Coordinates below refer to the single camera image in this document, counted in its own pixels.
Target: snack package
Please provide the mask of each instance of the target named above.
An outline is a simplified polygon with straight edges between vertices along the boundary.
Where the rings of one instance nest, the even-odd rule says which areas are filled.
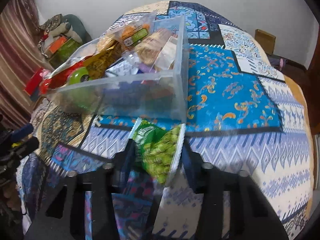
[[[89,72],[88,72],[87,68],[81,67],[81,68],[76,69],[75,71],[73,71],[69,75],[67,84],[73,85],[76,83],[81,83],[81,82],[85,82],[85,81],[89,81],[89,80],[92,80],[92,79],[89,77]]]
[[[113,45],[111,48],[87,59],[83,65],[87,68],[91,79],[98,79],[104,76],[104,72],[116,60],[121,57],[121,45]]]
[[[137,53],[126,50],[122,53],[122,57],[131,65],[137,66],[143,73],[155,73],[156,70],[142,63]]]
[[[112,34],[106,33],[105,35],[101,36],[97,43],[96,54],[109,49],[114,43],[115,43],[115,40]]]
[[[148,37],[154,27],[157,11],[145,14],[140,19],[135,19],[128,25],[114,32],[114,39],[124,45],[125,49],[133,49],[139,42]]]
[[[159,53],[154,68],[156,71],[173,69],[178,39],[171,36]]]
[[[161,184],[168,185],[178,168],[184,131],[185,124],[166,131],[140,118],[132,128],[131,136],[137,144],[137,161]]]
[[[135,46],[133,50],[142,63],[152,66],[171,35],[170,30],[159,29]]]
[[[117,64],[112,65],[105,71],[106,77],[135,75],[139,71],[139,69],[135,65],[130,64],[123,58],[121,58],[121,60],[117,61],[116,63]]]
[[[49,90],[65,85],[70,74],[76,69],[83,67],[85,59],[87,59],[87,57],[82,58],[80,61],[74,61],[75,63],[73,65],[65,62],[49,74],[39,85],[40,94],[46,94]]]

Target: bed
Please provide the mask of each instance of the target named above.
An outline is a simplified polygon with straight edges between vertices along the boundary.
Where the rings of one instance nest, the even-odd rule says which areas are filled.
[[[196,3],[162,1],[142,6],[122,15],[109,30],[155,9],[157,19],[177,15],[186,19],[190,57],[185,138],[191,149],[221,170],[250,173],[289,239],[294,239],[308,221],[313,191],[313,143],[302,90],[270,65],[252,36]],[[94,156],[110,158],[123,150],[136,118],[66,114],[52,102],[43,101],[31,118],[39,149],[23,159],[17,170],[25,231],[46,197],[43,187],[53,178],[52,172],[90,171],[96,165]],[[166,129],[174,125],[166,120],[150,121]],[[81,156],[77,149],[92,153],[92,158]],[[131,224],[135,232],[144,230],[152,202],[150,179],[138,177],[132,174],[130,188],[124,192],[126,200],[113,198],[114,204],[122,203],[116,210],[117,222],[123,225],[121,239],[132,239],[132,232],[125,228],[128,217],[137,216]],[[142,187],[141,183],[144,211],[133,208],[124,214],[125,207],[136,203],[132,189]],[[192,239],[202,195],[189,188],[183,168],[176,172],[170,187],[154,186],[152,190],[161,195],[153,234]],[[229,229],[227,192],[224,202],[222,238],[228,237]],[[86,205],[86,239],[91,239],[90,193]]]

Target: green peas snack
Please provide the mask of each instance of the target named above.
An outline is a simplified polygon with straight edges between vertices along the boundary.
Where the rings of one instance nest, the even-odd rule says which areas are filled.
[[[132,139],[137,144],[137,160],[159,183],[164,184],[177,149],[180,125],[170,131],[142,120]]]

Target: plastic storage box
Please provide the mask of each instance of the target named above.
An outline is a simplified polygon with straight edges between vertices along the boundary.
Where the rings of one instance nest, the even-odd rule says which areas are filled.
[[[184,16],[155,21],[178,35],[174,67],[157,73],[101,78],[51,90],[66,113],[169,118],[186,122],[189,44]]]

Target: pink curtain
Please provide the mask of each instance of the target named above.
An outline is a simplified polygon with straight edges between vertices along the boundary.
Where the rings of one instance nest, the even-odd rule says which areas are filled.
[[[10,0],[0,14],[0,113],[5,127],[30,120],[32,102],[23,91],[42,66],[52,70],[36,44],[40,38],[34,0]]]

